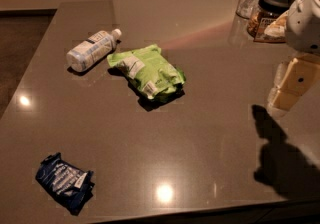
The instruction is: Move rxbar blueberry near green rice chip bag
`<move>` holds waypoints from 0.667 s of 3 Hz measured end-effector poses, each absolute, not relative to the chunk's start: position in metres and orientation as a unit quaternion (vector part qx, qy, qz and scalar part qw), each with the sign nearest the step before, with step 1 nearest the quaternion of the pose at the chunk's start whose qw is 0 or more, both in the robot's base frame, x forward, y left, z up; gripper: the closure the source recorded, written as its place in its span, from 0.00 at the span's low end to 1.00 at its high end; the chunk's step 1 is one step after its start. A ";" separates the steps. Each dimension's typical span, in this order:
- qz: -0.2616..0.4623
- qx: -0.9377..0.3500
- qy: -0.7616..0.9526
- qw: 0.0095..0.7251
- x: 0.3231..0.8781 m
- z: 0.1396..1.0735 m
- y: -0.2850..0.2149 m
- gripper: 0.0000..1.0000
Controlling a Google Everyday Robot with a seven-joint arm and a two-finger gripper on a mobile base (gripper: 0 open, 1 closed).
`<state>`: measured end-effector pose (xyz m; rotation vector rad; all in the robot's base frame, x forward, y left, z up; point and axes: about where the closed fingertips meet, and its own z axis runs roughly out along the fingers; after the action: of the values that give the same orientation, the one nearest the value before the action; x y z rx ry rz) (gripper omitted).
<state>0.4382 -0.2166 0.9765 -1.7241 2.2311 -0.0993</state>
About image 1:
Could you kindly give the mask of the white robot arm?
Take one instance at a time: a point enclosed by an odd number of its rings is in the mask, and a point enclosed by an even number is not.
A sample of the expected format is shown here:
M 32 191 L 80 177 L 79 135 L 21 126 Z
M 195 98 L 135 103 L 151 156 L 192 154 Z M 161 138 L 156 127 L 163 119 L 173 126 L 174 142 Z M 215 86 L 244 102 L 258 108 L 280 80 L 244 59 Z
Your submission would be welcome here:
M 278 66 L 268 96 L 268 111 L 284 115 L 320 80 L 320 0 L 295 0 L 264 33 L 284 37 L 296 51 L 289 62 Z

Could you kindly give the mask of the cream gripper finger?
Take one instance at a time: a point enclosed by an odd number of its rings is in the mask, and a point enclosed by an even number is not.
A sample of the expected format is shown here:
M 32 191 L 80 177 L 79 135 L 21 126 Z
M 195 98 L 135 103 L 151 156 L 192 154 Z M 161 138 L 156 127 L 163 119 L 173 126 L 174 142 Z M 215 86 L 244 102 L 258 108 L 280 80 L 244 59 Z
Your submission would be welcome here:
M 269 112 L 288 112 L 320 80 L 320 57 L 299 55 L 280 63 L 268 96 Z

